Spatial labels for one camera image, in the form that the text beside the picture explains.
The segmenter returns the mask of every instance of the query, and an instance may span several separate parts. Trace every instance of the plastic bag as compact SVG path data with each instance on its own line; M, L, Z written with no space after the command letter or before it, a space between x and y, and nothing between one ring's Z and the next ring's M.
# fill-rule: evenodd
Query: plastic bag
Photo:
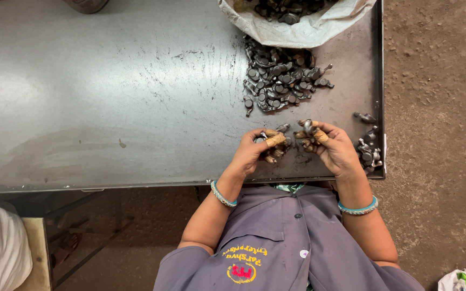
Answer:
M339 0L333 5L326 2L325 8L303 16L294 25L268 22L253 10L258 3L256 0L218 0L218 5L233 24L257 42L266 46L301 49L320 46L345 31L370 11L375 1Z
M454 287L458 284L458 273L466 275L466 271L454 270L450 272L438 281L438 291L454 291Z

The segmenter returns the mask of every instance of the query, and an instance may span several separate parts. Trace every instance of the embroidered logo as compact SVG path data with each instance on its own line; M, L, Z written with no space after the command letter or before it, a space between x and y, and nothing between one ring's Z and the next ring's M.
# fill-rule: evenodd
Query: embroidered logo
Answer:
M246 262L245 267L239 267L235 264L229 266L227 270L228 277L237 284L249 283L255 280L256 268L250 263Z
M226 259L235 259L238 260L238 265L233 264L229 266L226 273L233 282L237 284L249 283L252 282L256 277L256 268L255 266L260 267L262 265L262 260L250 256L250 254L267 256L267 250L265 248L253 248L248 246L239 246L232 247L222 253L222 256L226 256Z

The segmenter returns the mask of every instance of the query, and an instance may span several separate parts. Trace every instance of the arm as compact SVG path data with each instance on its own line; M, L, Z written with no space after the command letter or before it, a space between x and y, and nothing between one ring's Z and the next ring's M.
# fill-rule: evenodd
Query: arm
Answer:
M217 190L231 202L237 199L245 177L255 171L258 156L269 148L266 142L253 141L264 130L255 129L242 137L233 160L217 181ZM211 191L188 221L178 248L196 245L213 255L229 214L230 208Z
M329 138L317 147L316 153L335 175L341 204L349 209L367 207L373 195L350 138L342 129L328 123L319 124ZM344 212L342 215L344 227L371 260L379 266L400 268L397 249L379 210L366 215Z

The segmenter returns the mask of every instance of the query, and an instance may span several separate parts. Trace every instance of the bangle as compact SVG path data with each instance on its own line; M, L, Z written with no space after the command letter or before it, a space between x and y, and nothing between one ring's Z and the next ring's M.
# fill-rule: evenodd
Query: bangle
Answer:
M375 210L375 208L377 208L377 206L379 206L379 199L375 196L373 196L373 202L370 204L370 206L366 207L366 208L361 208L361 209L348 209L346 207L344 207L341 202L338 203L338 207L339 207L339 210L341 210L341 212L344 212L344 213L348 213L348 214L351 214L351 215L363 215L363 214L368 214L370 212L372 212L373 210Z
M217 190L217 181L211 182L210 186L211 186L211 190L213 191L213 194L215 194L218 201L222 202L224 205L229 206L231 208L237 206L236 200L233 202L230 202L228 199L224 198L224 196L220 194L220 192Z

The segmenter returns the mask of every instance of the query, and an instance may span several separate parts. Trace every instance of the metal tray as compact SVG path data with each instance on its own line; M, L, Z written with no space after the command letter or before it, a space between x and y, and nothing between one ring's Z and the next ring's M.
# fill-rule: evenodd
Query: metal tray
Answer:
M243 33L209 0L110 1L82 15L62 1L0 1L0 193L200 185L217 179L240 136L299 119L356 141L379 117L385 149L382 0L315 48L335 88L245 117ZM371 179L384 179L385 169ZM299 146L249 182L333 179Z

